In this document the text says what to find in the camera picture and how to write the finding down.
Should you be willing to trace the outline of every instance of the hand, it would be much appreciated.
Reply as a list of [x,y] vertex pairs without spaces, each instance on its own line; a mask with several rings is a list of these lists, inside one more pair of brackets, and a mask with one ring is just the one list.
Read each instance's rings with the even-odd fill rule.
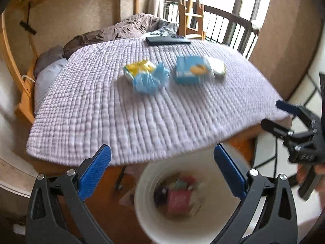
[[[315,165],[314,167],[315,173],[316,174],[322,174],[325,175],[325,165]],[[298,171],[297,171],[297,181],[298,183],[302,183],[307,176],[306,171],[304,168],[302,168],[302,165],[298,165]],[[325,176],[322,177],[320,180],[319,184],[316,186],[316,191],[318,192],[325,192]]]

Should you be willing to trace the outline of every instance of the quilted bedspread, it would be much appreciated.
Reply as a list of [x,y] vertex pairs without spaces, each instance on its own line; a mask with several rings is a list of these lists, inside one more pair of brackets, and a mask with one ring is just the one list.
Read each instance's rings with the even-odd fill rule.
[[[173,80],[177,56],[223,60],[223,81],[199,85]],[[125,64],[148,59],[170,69],[169,83],[155,94],[133,91]],[[121,39],[79,49],[49,89],[36,116],[27,152],[38,159],[78,166],[102,144],[111,165],[141,163],[217,144],[259,124],[287,116],[279,94],[242,55],[227,46],[192,40],[191,45],[151,46]]]

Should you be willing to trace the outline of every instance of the white container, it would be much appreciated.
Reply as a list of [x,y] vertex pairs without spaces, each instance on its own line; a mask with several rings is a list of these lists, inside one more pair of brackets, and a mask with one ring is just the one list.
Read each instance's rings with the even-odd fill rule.
[[[153,193],[164,179],[182,171],[191,172],[198,181],[207,185],[206,197],[194,217],[171,221],[157,210]],[[157,244],[210,244],[238,204],[239,199],[232,195],[213,159],[213,149],[149,163],[140,177],[134,197],[138,221]]]

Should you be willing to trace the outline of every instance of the white quilt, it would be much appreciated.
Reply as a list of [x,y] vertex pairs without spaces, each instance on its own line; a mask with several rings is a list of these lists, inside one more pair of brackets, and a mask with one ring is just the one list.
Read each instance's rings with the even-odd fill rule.
[[[176,57],[223,60],[224,81],[169,84],[153,95],[133,91],[125,64],[163,62],[174,75]],[[111,165],[141,163],[217,144],[267,117],[287,114],[275,107],[279,94],[238,52],[219,44],[149,47],[121,39],[79,49],[56,77],[30,131],[27,152],[38,159],[78,166],[104,143]]]

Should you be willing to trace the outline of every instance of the wooden ladder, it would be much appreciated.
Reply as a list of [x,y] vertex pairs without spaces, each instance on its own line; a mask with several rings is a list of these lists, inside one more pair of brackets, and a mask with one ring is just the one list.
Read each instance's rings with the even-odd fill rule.
[[[179,29],[178,34],[180,36],[184,36],[186,38],[201,38],[205,39],[205,32],[203,32],[203,12],[204,12],[204,4],[202,0],[196,0],[196,13],[191,13],[193,8],[193,1],[188,0],[188,4],[186,6],[185,0],[178,0],[178,10],[179,10]],[[195,17],[198,23],[198,29],[190,28],[190,17]]]

